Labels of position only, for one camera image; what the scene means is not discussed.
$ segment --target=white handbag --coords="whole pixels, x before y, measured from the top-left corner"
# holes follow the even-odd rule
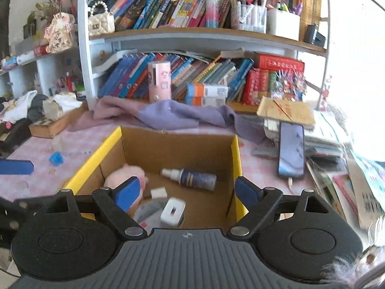
[[[105,12],[94,15],[95,8],[101,5]],[[90,36],[99,36],[104,33],[115,32],[114,15],[108,11],[107,5],[97,1],[91,8],[91,15],[88,17],[88,31]]]

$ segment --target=pink plush toy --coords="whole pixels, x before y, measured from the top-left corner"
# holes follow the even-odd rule
[[[143,197],[143,191],[146,188],[146,182],[148,178],[146,177],[144,170],[142,170],[138,166],[129,166],[128,164],[124,164],[122,168],[111,173],[104,182],[105,187],[110,187],[111,189],[115,189],[120,184],[124,183],[130,177],[138,177],[139,182],[141,184],[141,190],[138,198],[134,201],[130,208],[137,206],[140,200]]]

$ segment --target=bookshelf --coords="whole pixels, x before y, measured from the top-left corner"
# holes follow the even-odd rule
[[[326,78],[328,50],[301,41],[258,32],[200,27],[126,30],[89,37],[88,15],[87,0],[78,0],[80,59],[90,109],[95,106],[98,90],[108,78],[108,75],[104,73],[93,74],[92,69],[101,65],[114,53],[122,50],[127,53],[180,50],[212,58],[217,57],[220,51],[240,48],[248,52],[271,53],[293,59],[297,59],[299,53],[309,53],[325,61],[323,79]],[[321,86],[312,84],[309,86],[316,93],[321,92]],[[243,105],[237,102],[228,105],[234,111],[241,113],[255,114],[257,110],[257,106]]]
[[[168,47],[171,42],[170,38],[178,39],[179,50],[183,47],[183,41],[193,39],[195,43],[203,42],[207,47],[208,42],[213,40],[226,40],[226,42],[236,42],[237,48],[252,48],[254,44],[279,47],[283,49],[296,50],[301,52],[308,52],[322,57],[326,56],[326,49],[320,46],[315,46],[309,43],[296,41],[292,39],[273,36],[271,34],[264,34],[258,32],[248,32],[246,30],[232,30],[224,28],[172,28],[162,27],[155,29],[139,29],[126,30],[125,32],[115,32],[111,34],[102,34],[101,36],[90,37],[90,44],[102,42],[122,42],[129,41],[131,45],[139,41],[150,41],[152,39],[157,43],[164,43],[162,48]]]

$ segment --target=white charger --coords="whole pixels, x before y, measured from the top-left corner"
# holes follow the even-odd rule
[[[160,216],[162,224],[168,227],[179,227],[184,219],[186,203],[177,198],[170,198]]]

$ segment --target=white cloth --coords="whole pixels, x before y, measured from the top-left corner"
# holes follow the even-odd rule
[[[76,95],[56,94],[53,96],[53,100],[61,106],[64,113],[67,113],[82,106],[82,103],[76,100]]]
[[[0,118],[0,120],[4,122],[11,122],[14,124],[18,120],[22,118],[26,118],[28,109],[31,107],[32,100],[36,96],[36,94],[37,94],[37,91],[32,90],[27,92],[22,97],[20,97],[16,101],[16,106],[13,109],[7,110],[4,113],[4,116]]]

